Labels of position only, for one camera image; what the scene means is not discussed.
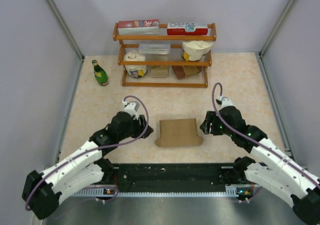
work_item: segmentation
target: white bag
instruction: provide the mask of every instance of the white bag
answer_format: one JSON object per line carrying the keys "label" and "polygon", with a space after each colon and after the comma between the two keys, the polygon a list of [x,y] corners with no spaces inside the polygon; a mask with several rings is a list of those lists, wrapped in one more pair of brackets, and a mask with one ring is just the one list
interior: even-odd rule
{"label": "white bag", "polygon": [[[124,55],[124,61],[145,61],[146,57],[138,53],[137,50],[132,50]],[[134,78],[143,77],[148,71],[148,66],[146,65],[125,65],[127,73]]]}
{"label": "white bag", "polygon": [[198,61],[213,45],[213,41],[183,41],[181,55],[186,61]]}

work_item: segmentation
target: cardboard box flap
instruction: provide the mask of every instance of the cardboard box flap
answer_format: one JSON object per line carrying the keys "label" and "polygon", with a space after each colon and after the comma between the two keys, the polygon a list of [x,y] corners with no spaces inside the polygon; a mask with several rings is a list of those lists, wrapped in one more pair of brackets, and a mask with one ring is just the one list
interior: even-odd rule
{"label": "cardboard box flap", "polygon": [[160,121],[160,138],[155,141],[158,147],[199,146],[204,138],[198,136],[197,121],[190,119],[173,119]]}

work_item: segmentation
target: white wall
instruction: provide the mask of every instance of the white wall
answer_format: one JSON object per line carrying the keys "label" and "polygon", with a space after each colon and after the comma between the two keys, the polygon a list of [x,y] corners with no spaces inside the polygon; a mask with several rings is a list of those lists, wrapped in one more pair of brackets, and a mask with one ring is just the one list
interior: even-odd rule
{"label": "white wall", "polygon": [[320,177],[320,0],[298,0],[265,55],[297,161]]}
{"label": "white wall", "polygon": [[55,0],[85,55],[117,54],[119,20],[216,23],[215,51],[257,51],[288,0]]}
{"label": "white wall", "polygon": [[79,60],[45,0],[0,0],[0,224],[28,225],[28,173],[58,151]]}

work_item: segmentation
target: beige tabletop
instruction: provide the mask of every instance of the beige tabletop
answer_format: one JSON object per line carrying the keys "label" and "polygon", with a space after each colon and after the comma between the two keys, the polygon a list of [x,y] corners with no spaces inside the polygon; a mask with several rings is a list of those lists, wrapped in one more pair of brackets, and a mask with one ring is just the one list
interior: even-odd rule
{"label": "beige tabletop", "polygon": [[[102,87],[97,83],[91,64],[93,59],[108,74],[109,85]],[[253,52],[213,53],[212,67],[208,68],[208,88],[123,87],[123,68],[117,65],[117,60],[117,55],[85,57],[60,159],[74,152],[95,131],[110,123],[112,117],[123,110],[122,99],[126,95],[135,95],[145,103],[154,133],[109,153],[106,157],[112,163],[220,163],[247,156],[247,152],[237,147],[229,137],[204,135],[199,129],[206,112],[213,111],[211,93],[215,82],[222,83],[223,95],[232,100],[246,123],[259,127],[283,150]],[[142,107],[138,113],[144,113]],[[155,140],[160,136],[160,120],[188,118],[196,118],[198,134],[204,138],[202,145],[176,148],[156,146]]]}

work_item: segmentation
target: green bottle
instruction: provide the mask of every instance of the green bottle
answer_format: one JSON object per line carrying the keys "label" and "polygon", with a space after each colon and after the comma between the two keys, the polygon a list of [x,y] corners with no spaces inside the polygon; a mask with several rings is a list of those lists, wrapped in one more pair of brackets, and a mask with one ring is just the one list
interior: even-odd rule
{"label": "green bottle", "polygon": [[97,82],[101,86],[106,86],[109,83],[109,78],[105,70],[102,69],[102,67],[99,66],[97,60],[92,60],[92,65],[94,68],[94,76]]}

